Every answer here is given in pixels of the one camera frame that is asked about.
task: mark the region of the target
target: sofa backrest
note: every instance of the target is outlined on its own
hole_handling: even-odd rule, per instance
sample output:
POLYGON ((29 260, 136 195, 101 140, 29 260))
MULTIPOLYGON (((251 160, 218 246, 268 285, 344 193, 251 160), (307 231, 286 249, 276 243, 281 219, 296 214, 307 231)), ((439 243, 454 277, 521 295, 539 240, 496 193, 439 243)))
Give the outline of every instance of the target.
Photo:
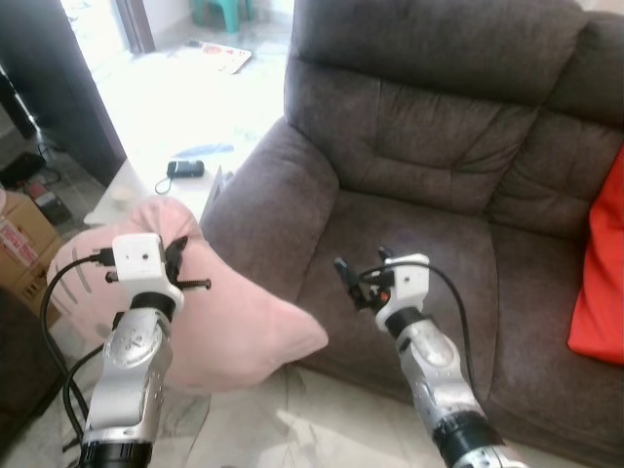
POLYGON ((296 0, 285 112, 345 189, 580 238, 623 70, 572 0, 296 0))

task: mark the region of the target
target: pink pillow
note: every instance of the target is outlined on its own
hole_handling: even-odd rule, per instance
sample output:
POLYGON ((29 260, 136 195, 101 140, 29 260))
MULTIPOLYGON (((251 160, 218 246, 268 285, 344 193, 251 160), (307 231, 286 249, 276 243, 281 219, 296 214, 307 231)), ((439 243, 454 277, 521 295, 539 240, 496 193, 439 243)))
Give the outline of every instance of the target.
MULTIPOLYGON (((314 318, 227 266, 191 212, 167 197, 146 200, 124 222, 78 234, 52 261, 48 281, 70 261, 133 232, 156 232, 165 248, 188 236, 180 281, 210 278, 213 283, 209 291, 185 292, 184 308, 174 318, 174 361, 167 374, 173 387, 208 394, 254 385, 282 364, 327 345, 328 336, 314 318)), ((121 286, 104 280, 106 271, 83 264, 69 271, 53 294, 58 310, 92 343, 102 343, 115 314, 128 307, 121 286)))

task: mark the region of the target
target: wall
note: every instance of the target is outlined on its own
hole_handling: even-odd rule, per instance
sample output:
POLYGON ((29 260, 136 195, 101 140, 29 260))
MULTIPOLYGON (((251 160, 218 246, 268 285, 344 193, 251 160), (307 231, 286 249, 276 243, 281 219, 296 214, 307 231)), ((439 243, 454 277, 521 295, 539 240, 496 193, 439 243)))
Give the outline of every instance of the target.
POLYGON ((167 31, 191 15, 189 0, 143 0, 143 4, 154 36, 167 31))

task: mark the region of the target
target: cardboard box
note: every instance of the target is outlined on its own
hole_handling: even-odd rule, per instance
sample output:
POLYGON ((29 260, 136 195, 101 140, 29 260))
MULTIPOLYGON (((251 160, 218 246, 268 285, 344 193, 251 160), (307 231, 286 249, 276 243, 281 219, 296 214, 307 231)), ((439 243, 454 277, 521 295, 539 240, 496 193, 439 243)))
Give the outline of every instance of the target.
MULTIPOLYGON (((62 244, 30 198, 0 189, 0 288, 11 291, 37 317, 50 262, 62 244)), ((58 317, 51 304, 48 324, 58 317)))

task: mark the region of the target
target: brown couch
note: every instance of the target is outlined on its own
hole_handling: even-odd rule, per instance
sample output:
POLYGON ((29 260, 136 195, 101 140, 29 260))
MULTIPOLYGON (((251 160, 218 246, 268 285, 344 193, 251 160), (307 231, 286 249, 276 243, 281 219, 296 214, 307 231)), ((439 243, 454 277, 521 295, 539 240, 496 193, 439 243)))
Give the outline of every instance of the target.
MULTIPOLYGON (((302 364, 409 401, 391 339, 332 268, 424 253, 469 314, 509 438, 624 464, 624 372, 566 340, 587 214, 624 142, 624 19, 571 0, 297 0, 285 119, 204 223, 235 269, 330 344, 302 364)), ((425 307, 457 343, 432 278, 425 307)))

